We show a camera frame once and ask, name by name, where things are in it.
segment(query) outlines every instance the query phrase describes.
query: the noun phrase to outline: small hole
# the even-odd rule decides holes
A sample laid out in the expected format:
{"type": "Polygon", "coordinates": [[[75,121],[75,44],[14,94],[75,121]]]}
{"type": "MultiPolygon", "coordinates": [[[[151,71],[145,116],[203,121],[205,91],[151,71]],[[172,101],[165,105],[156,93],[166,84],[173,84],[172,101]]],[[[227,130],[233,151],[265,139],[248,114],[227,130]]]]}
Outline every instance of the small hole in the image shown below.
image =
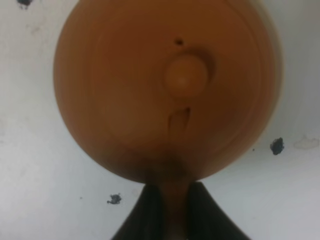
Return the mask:
{"type": "Polygon", "coordinates": [[[174,40],[174,43],[178,46],[183,46],[185,44],[181,38],[177,38],[176,40],[174,40]]]}

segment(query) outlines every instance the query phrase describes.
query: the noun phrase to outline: orange plastic lid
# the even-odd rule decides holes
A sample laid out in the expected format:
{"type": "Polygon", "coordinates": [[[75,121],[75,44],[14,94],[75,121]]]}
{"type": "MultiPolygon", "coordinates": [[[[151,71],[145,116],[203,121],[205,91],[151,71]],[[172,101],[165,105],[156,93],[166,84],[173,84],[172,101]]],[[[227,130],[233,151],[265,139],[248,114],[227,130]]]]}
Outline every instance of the orange plastic lid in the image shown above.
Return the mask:
{"type": "Polygon", "coordinates": [[[79,145],[141,182],[222,169],[274,109],[274,38],[245,0],[82,0],[54,66],[60,111],[79,145]]]}

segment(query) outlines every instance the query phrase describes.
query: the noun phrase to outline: white surface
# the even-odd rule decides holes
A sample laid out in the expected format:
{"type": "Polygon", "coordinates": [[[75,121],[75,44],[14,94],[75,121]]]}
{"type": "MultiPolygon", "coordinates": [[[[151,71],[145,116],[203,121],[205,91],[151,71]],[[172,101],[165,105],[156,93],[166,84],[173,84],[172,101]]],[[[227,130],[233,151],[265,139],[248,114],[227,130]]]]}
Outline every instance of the white surface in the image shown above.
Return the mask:
{"type": "MultiPolygon", "coordinates": [[[[319,240],[320,1],[263,2],[283,45],[282,99],[255,151],[204,182],[252,240],[319,240]],[[273,156],[278,137],[285,150],[273,156]]],[[[142,189],[92,161],[60,117],[53,58],[76,3],[0,2],[1,240],[110,239],[142,189]],[[107,204],[118,193],[121,204],[107,204]]]]}

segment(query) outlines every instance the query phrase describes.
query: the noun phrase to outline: black stain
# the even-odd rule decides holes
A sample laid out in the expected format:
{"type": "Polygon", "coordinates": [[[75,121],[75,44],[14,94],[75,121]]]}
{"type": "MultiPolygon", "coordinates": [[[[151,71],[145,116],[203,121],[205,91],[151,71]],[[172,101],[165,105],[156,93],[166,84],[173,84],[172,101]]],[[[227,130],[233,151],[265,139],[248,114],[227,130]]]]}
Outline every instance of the black stain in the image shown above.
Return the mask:
{"type": "Polygon", "coordinates": [[[33,0],[16,0],[20,4],[21,8],[27,9],[33,0]]]}
{"type": "Polygon", "coordinates": [[[118,205],[120,204],[122,198],[119,194],[110,195],[111,201],[107,201],[108,204],[118,205]]]}
{"type": "Polygon", "coordinates": [[[279,155],[285,149],[285,143],[282,137],[274,140],[271,145],[270,149],[272,150],[274,155],[279,155]]]}

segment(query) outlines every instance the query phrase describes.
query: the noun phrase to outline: black object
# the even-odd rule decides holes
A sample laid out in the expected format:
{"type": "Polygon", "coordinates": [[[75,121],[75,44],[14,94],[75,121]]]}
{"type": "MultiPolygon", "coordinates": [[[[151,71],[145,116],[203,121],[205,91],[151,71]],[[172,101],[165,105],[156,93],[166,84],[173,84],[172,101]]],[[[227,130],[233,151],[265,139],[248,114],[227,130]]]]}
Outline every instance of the black object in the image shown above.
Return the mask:
{"type": "Polygon", "coordinates": [[[282,153],[282,151],[285,149],[284,139],[282,137],[275,139],[271,143],[270,149],[273,155],[279,155],[280,153],[282,153]]]}
{"type": "Polygon", "coordinates": [[[147,185],[131,214],[112,240],[163,240],[163,200],[158,187],[147,185]]]}
{"type": "Polygon", "coordinates": [[[188,191],[187,233],[189,240],[249,240],[201,182],[191,184],[188,191]]]}
{"type": "Polygon", "coordinates": [[[17,0],[17,2],[21,5],[24,5],[26,7],[28,7],[31,3],[32,3],[33,0],[17,0]]]}
{"type": "MultiPolygon", "coordinates": [[[[187,193],[188,240],[250,240],[220,209],[201,182],[187,193]]],[[[112,240],[163,240],[164,205],[156,186],[147,185],[112,240]]]]}

